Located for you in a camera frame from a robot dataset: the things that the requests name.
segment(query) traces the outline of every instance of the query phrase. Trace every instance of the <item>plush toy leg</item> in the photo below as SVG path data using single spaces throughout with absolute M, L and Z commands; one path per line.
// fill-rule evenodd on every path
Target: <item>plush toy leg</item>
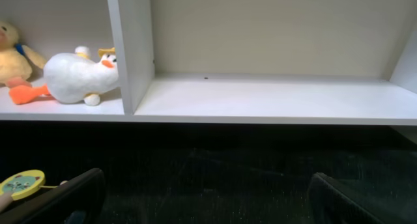
M 100 103 L 100 96 L 98 94 L 88 94 L 84 98 L 84 102 L 89 106 L 96 106 Z
M 50 94 L 50 92 L 48 91 L 46 85 L 37 88 L 20 85 L 18 87 L 11 88 L 8 94 L 15 104 L 27 104 L 36 97 L 43 94 Z
M 24 85 L 24 86 L 27 86 L 27 87 L 32 87 L 32 84 L 30 84 L 29 82 L 24 80 L 22 77 L 13 77 L 13 78 L 10 78 L 9 80 L 7 80 L 7 82 L 6 82 L 6 86 L 8 88 L 17 87 L 17 86 L 20 86 L 20 85 Z

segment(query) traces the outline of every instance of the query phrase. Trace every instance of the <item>stuffed animal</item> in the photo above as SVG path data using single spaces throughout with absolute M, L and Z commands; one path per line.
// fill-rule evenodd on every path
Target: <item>stuffed animal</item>
M 29 59 L 35 66 L 44 68 L 46 60 L 31 48 L 18 44 L 18 30 L 0 21 L 0 84 L 7 87 L 31 86 L 26 80 L 32 74 Z
M 87 105 L 98 105 L 100 94 L 119 86 L 115 48 L 100 49 L 98 55 L 101 57 L 99 63 L 88 59 L 86 47 L 78 47 L 76 54 L 54 55 L 44 68 L 44 86 L 20 85 L 10 89 L 10 97 L 15 104 L 26 104 L 37 96 L 50 94 L 64 104 L 84 100 Z

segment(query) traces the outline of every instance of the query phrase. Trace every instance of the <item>plush toy arm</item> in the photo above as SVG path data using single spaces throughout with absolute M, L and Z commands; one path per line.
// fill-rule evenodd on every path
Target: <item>plush toy arm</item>
M 23 45 L 23 50 L 25 52 L 26 57 L 32 61 L 34 65 L 37 67 L 43 69 L 46 64 L 45 58 L 43 56 L 39 55 L 37 52 L 33 51 L 30 47 Z

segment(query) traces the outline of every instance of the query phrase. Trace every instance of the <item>white shelf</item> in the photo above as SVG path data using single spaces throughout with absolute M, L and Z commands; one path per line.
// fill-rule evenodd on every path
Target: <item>white shelf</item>
M 135 116 L 162 122 L 417 125 L 417 94 L 378 79 L 171 74 L 152 82 Z
M 34 87 L 44 84 L 43 79 L 32 82 Z M 0 87 L 1 120 L 116 120 L 116 115 L 124 115 L 120 90 L 102 95 L 99 106 L 78 104 L 60 104 L 57 100 L 40 97 L 25 105 L 15 105 L 8 95 L 9 88 Z

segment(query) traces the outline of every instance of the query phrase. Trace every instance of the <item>yellow hat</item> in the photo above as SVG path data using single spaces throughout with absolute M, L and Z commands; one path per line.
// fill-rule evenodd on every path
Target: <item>yellow hat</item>
M 112 55 L 116 55 L 115 48 L 111 48 L 111 49 L 99 49 L 98 50 L 98 56 L 99 57 L 102 57 L 106 53 L 112 54 Z

